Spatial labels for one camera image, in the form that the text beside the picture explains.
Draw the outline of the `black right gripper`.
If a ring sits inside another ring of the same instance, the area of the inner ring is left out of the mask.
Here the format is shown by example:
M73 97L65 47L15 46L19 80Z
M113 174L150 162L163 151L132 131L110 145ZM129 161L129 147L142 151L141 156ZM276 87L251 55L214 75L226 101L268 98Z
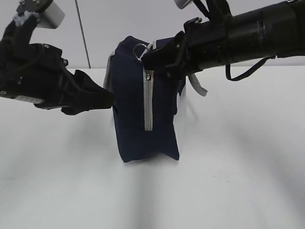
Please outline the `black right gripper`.
M199 23L198 18L184 24L165 45L142 57L146 70L168 78L184 78L204 69L231 64L229 26L231 17Z

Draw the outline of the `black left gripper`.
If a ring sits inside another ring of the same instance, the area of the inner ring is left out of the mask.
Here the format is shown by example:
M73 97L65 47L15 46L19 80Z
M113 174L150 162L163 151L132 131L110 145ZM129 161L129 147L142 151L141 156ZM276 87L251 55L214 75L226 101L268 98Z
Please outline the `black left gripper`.
M60 108L66 115L110 109L114 95L88 74L67 70L62 50L48 44L0 44L0 96L34 104L39 109Z

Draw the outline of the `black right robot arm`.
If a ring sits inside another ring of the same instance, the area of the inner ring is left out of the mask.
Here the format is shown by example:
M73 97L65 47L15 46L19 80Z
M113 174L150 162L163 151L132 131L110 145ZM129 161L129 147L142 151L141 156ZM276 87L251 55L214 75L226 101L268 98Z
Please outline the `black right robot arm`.
M233 63L257 59L250 70L235 77L249 77L267 60L303 56L305 53L305 3L283 1L239 15L232 15L225 0L195 1L207 18L194 18L173 38L144 52L140 62L146 70L170 80L225 66L231 79Z

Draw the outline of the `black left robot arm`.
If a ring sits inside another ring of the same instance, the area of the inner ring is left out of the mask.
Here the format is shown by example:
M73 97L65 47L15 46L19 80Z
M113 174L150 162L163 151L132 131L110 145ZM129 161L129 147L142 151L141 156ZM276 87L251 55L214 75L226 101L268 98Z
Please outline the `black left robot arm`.
M76 108L80 89L62 50L30 42L37 25L30 17L20 26L12 21L6 27L0 41L0 95L40 109Z

